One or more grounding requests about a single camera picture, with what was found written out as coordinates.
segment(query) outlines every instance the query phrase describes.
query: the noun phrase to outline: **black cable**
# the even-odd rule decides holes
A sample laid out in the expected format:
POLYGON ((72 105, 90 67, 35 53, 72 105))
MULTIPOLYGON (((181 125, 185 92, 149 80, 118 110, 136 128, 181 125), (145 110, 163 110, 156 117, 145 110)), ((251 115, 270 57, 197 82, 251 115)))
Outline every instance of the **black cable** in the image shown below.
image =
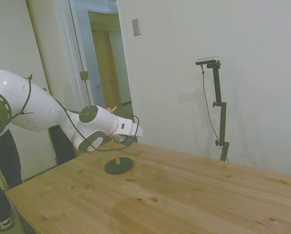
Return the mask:
MULTIPOLYGON (((70 0, 68 0, 68 5, 69 5, 69 10, 71 12, 71 17, 72 17, 72 22, 73 22, 73 28, 74 28, 74 33, 75 33, 75 39, 76 39, 77 49, 78 49, 79 58, 80 58, 81 65, 82 65, 82 71, 84 71, 84 69, 83 69, 83 60, 82 60, 82 56, 81 56, 81 50, 79 48, 79 43, 78 43, 78 38, 77 38, 77 33, 76 33, 76 28, 75 28, 75 22, 74 22, 74 18, 73 18, 73 12, 72 12, 72 7, 71 7, 70 0)), ((90 97, 89 97, 89 91, 88 91, 88 86, 87 86, 87 81, 86 80, 84 80, 84 81, 85 81, 85 85, 86 85, 86 91, 87 91, 87 95, 88 95, 89 105, 91 105, 91 101, 90 101, 90 97)))
POLYGON ((208 110, 208 119, 209 119, 210 125, 211 125, 211 127, 212 127, 212 129, 213 129, 213 132, 215 133, 216 139, 217 139, 217 141, 219 142, 219 139, 218 139, 217 133, 216 133, 216 131, 215 131, 215 129, 214 129, 214 126, 213 126, 212 120, 210 119, 210 115, 209 115, 208 99, 207 99, 207 97, 206 97, 206 93, 205 93, 205 78, 204 78, 205 71, 204 71, 204 69, 203 69, 203 65, 201 65, 201 68, 202 68, 202 75, 203 75, 203 93, 204 93, 204 98, 205 98, 206 108, 207 108, 207 110, 208 110))
POLYGON ((29 84, 29 92, 28 92, 28 96, 27 99, 21 109, 21 111, 19 113, 17 113, 15 116, 13 116, 11 119, 14 119, 15 117, 19 116, 19 115, 26 115, 26 114, 31 114, 32 112, 29 113, 24 113, 24 109, 26 107, 26 105, 28 104, 29 98, 30 98, 30 94, 32 92, 32 84, 31 84, 31 80, 33 78, 33 75, 31 74, 28 78, 23 77, 24 79, 28 79, 28 84, 29 84))
POLYGON ((128 144, 128 145, 126 145, 125 147, 122 147, 122 148, 118 148, 118 149, 110 149, 110 150, 99 150, 98 148, 96 148, 96 147, 94 147, 88 140, 87 140, 87 138, 85 138, 82 134, 81 134, 81 132, 78 130, 78 128, 75 126, 75 124, 73 123, 73 121, 72 121, 72 119, 71 119, 71 117, 68 115, 68 112, 67 112, 67 110, 64 108, 64 106, 57 100, 57 102, 58 102, 58 104, 63 108, 63 110, 65 111, 65 113, 66 113, 66 115, 67 115, 67 117, 68 117, 68 119, 69 119, 69 121, 71 122, 71 124, 73 125, 73 127, 75 128, 75 130, 79 133, 79 135, 81 135, 81 137, 82 138, 84 138, 84 140, 92 147, 92 148, 94 148, 95 150, 97 150, 97 151, 100 151, 100 152, 106 152, 106 151, 115 151, 115 150, 123 150, 123 149, 126 149, 126 148, 128 148, 129 146, 131 146, 131 144, 135 141, 135 138, 136 138, 136 135, 137 135, 137 132, 138 132, 138 128, 139 128, 139 122, 140 122, 140 120, 139 120, 139 118, 137 117, 137 116, 134 116, 134 115, 132 115, 132 116, 134 116, 134 117, 136 117, 137 118, 137 120, 138 120, 138 124, 137 124, 137 129, 136 129, 136 132, 135 132, 135 135, 134 135, 134 137, 133 137, 133 140, 128 144))

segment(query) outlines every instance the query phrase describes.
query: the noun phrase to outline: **camera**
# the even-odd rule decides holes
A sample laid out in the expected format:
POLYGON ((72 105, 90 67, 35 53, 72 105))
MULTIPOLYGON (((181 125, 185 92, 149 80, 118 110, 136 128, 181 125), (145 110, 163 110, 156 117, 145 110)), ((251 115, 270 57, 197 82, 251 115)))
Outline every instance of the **camera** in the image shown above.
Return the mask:
POLYGON ((217 61, 218 61, 217 57, 209 57, 209 58, 198 59, 198 60, 196 60, 195 64, 196 65, 204 65, 204 64, 215 63, 217 61))

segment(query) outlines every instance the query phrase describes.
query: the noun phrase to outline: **sneaker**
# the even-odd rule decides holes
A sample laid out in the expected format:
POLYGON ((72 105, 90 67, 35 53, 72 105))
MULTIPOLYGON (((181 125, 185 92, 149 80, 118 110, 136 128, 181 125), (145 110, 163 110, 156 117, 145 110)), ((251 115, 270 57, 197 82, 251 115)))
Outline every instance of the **sneaker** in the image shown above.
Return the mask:
POLYGON ((7 218, 6 220, 0 222, 0 232, 7 231, 13 227, 14 223, 12 219, 7 218))

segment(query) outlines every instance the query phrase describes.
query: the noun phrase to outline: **doorway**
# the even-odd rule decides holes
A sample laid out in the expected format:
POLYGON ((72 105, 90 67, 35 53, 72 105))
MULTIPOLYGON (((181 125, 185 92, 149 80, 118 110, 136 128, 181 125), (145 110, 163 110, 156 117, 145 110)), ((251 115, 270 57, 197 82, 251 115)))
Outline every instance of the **doorway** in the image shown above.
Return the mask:
POLYGON ((123 117, 133 114, 124 47, 117 14, 88 11, 105 107, 119 107, 123 117))

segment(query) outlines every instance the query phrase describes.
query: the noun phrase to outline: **wall plate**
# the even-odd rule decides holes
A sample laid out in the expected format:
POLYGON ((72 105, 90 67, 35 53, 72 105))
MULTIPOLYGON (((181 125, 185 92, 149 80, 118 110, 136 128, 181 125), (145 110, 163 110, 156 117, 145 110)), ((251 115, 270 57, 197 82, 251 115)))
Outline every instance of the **wall plate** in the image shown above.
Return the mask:
POLYGON ((135 37, 141 35, 139 19, 134 19, 132 21, 132 28, 134 30, 135 37))

